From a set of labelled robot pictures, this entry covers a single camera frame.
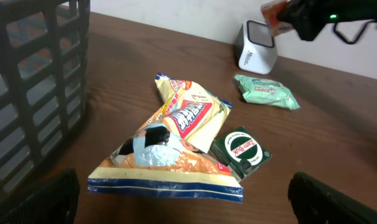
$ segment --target small green packet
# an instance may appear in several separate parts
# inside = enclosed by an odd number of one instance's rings
[[[291,110],[300,108],[291,91],[279,82],[245,75],[236,75],[235,79],[240,81],[240,90],[247,103],[272,105]]]
[[[255,172],[259,166],[271,157],[244,126],[230,134],[213,140],[211,153],[227,166],[238,182]]]

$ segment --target orange packaging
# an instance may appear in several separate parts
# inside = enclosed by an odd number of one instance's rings
[[[261,6],[261,11],[271,34],[277,36],[293,30],[293,26],[277,19],[277,15],[288,5],[289,0],[275,0]]]

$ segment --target green wrapped package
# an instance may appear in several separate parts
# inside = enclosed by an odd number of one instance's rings
[[[247,103],[272,105],[291,110],[300,108],[291,91],[279,82],[245,75],[236,75],[235,79],[240,81],[240,90]]]

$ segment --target crumpled snack bag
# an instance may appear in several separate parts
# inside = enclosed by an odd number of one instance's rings
[[[188,106],[168,116],[165,123],[170,125],[174,134],[207,153],[233,104],[213,96],[195,82],[173,80],[161,73],[156,76],[156,84],[165,104],[149,118],[147,124]],[[199,103],[200,106],[193,108],[189,106],[191,103]]]
[[[248,103],[272,105],[291,110],[300,108],[291,91],[279,82],[245,75],[236,75],[235,79],[240,82],[241,93]]]
[[[229,168],[188,140],[230,109],[205,91],[190,93],[172,94],[89,175],[88,191],[242,202],[243,188]],[[202,134],[213,140],[213,132]]]

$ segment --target blue stripe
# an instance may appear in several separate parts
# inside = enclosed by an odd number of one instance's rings
[[[107,188],[107,187],[96,187],[88,186],[89,192],[98,193],[119,193],[119,194],[130,194],[130,195],[140,195],[149,197],[169,197],[169,198],[218,198],[229,200],[232,202],[243,202],[243,198],[234,195],[224,195],[213,192],[177,192],[173,190],[149,190],[149,189],[136,189],[136,188]]]
[[[156,80],[160,80],[161,78],[163,78],[163,79],[170,79],[170,80],[173,80],[173,78],[171,78],[171,77],[168,77],[168,76],[166,76],[166,75],[164,75],[164,74],[162,74],[161,72],[159,72],[158,74],[157,74],[157,76],[156,76]]]
[[[161,78],[164,78],[164,79],[166,78],[166,79],[173,80],[173,78],[168,77],[168,76],[164,75],[163,73],[159,72],[159,73],[157,74],[157,76],[156,76],[156,80],[160,80]],[[225,105],[227,105],[227,107],[229,107],[230,109],[233,107],[233,103],[232,103],[232,102],[227,101],[227,100],[223,100],[223,99],[221,99],[221,98],[219,98],[219,97],[216,97],[216,98],[218,98],[222,103],[224,103]]]
[[[148,187],[152,189],[171,189],[171,190],[211,190],[215,192],[243,195],[242,187],[228,187],[215,184],[204,183],[180,183],[158,180],[139,180],[139,179],[97,179],[89,178],[88,185],[105,186],[105,187]]]
[[[230,101],[227,101],[227,100],[224,100],[224,99],[221,99],[219,97],[217,97],[222,103],[224,103],[228,108],[232,108],[233,107],[233,103],[230,102]]]

